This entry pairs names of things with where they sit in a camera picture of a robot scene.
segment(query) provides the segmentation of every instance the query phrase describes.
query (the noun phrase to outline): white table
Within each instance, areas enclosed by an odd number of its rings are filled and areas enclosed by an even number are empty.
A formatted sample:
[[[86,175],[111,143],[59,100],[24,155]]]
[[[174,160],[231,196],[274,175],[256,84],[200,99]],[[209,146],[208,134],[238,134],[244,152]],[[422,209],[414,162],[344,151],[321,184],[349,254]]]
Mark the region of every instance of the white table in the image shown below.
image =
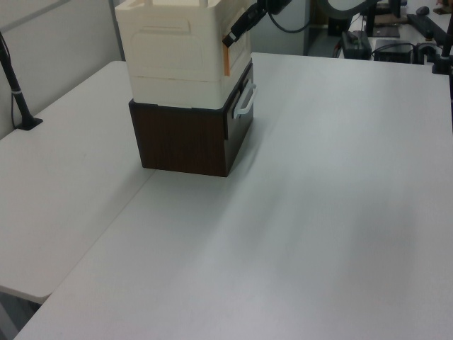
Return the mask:
[[[131,98],[113,62],[0,141],[0,292],[43,303],[151,176]]]
[[[453,337],[448,78],[253,61],[230,176],[157,171],[17,340]]]

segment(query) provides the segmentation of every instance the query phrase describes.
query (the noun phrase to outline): cable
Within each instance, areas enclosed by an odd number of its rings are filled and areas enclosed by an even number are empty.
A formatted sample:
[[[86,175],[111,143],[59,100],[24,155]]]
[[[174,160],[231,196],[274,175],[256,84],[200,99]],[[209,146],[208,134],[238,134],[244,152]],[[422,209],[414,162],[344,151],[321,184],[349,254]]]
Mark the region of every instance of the cable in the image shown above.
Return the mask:
[[[349,27],[348,27],[347,30],[350,30],[350,28],[351,28],[351,26],[353,25],[353,23],[354,23],[355,21],[359,20],[359,18],[360,18],[360,14],[357,16],[356,19],[354,19],[354,21],[352,21],[352,22],[349,24]]]
[[[379,51],[382,51],[382,50],[386,50],[390,47],[395,47],[395,46],[411,46],[412,47],[412,50],[414,49],[415,45],[414,44],[411,44],[410,42],[400,42],[400,43],[395,43],[395,44],[388,44],[388,45],[385,45],[385,46],[381,46],[377,49],[375,49],[373,52],[371,52],[371,54],[374,56],[374,54],[376,52],[379,52]]]
[[[300,33],[300,32],[302,32],[303,30],[305,30],[307,27],[309,27],[309,25],[311,24],[311,21],[312,21],[313,18],[314,18],[314,14],[316,13],[316,4],[315,4],[315,6],[313,6],[313,12],[311,12],[310,19],[309,19],[308,23],[305,24],[304,27],[299,28],[299,29],[297,29],[297,30],[288,30],[288,29],[282,27],[282,26],[274,19],[274,16],[269,12],[269,0],[265,0],[265,6],[266,6],[266,11],[267,11],[268,14],[269,14],[269,18],[270,18],[270,20],[274,23],[274,25],[277,26],[277,28],[278,28],[279,30],[282,30],[283,32],[285,32],[285,33],[290,33],[290,34]]]
[[[13,129],[15,130],[16,124],[14,123],[14,95],[11,94],[11,122],[13,123]]]

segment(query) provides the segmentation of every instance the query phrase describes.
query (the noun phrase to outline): cream plastic box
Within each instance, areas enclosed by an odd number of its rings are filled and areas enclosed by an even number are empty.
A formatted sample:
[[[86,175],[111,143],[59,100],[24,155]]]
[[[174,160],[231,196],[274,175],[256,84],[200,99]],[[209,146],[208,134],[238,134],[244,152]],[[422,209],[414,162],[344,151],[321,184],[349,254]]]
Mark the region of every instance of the cream plastic box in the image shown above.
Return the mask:
[[[247,0],[126,0],[116,7],[134,101],[217,110],[251,60],[250,36],[222,39]]]

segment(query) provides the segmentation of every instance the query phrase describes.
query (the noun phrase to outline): gray floor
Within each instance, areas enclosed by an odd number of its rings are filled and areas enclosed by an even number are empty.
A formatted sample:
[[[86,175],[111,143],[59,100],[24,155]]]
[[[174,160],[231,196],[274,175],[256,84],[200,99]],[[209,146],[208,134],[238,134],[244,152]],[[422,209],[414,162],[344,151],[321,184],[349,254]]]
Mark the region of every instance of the gray floor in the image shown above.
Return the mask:
[[[0,293],[0,340],[12,340],[36,313],[36,303]]]
[[[332,58],[333,48],[339,40],[340,37],[328,36],[327,28],[310,28],[307,55]]]

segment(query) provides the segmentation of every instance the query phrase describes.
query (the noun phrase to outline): drawer handle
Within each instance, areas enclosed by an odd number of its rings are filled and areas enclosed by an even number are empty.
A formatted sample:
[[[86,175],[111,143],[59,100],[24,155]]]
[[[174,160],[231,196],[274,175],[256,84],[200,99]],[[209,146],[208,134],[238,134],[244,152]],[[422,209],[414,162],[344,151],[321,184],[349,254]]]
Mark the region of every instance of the drawer handle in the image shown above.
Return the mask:
[[[247,113],[250,112],[250,109],[252,108],[253,101],[255,100],[256,92],[257,92],[257,87],[254,83],[252,83],[250,80],[248,81],[246,87],[244,88],[241,97],[238,100],[238,103],[236,104],[236,107],[234,108],[233,111],[233,118],[236,119],[240,115],[246,115]]]

